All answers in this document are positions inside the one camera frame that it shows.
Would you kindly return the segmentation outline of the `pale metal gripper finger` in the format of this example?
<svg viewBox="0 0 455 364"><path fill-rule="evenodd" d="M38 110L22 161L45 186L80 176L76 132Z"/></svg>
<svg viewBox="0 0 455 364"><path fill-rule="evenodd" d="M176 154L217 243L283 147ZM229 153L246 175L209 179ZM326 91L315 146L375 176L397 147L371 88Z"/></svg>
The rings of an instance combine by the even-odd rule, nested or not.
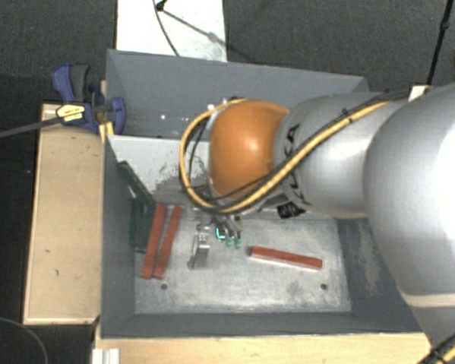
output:
<svg viewBox="0 0 455 364"><path fill-rule="evenodd" d="M210 226L200 224L196 227L196 250L204 251L209 249L208 237L210 235Z"/></svg>
<svg viewBox="0 0 455 364"><path fill-rule="evenodd" d="M210 253L210 246L207 244L196 245L188 260L187 266L189 270L204 268L207 264L207 256Z"/></svg>

